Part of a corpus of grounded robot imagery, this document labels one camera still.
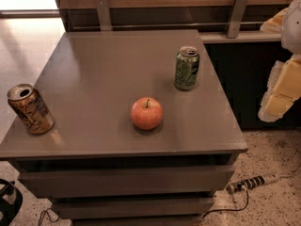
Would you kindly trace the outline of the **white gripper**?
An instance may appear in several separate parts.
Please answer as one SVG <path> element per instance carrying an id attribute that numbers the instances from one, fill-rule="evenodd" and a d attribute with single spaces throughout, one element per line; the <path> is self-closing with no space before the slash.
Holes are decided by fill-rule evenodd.
<path id="1" fill-rule="evenodd" d="M 293 53 L 286 62 L 276 61 L 261 100 L 260 120 L 274 122 L 301 97 L 301 0 L 293 0 L 288 8 L 265 21 L 260 31 L 281 32 L 282 47 Z"/>

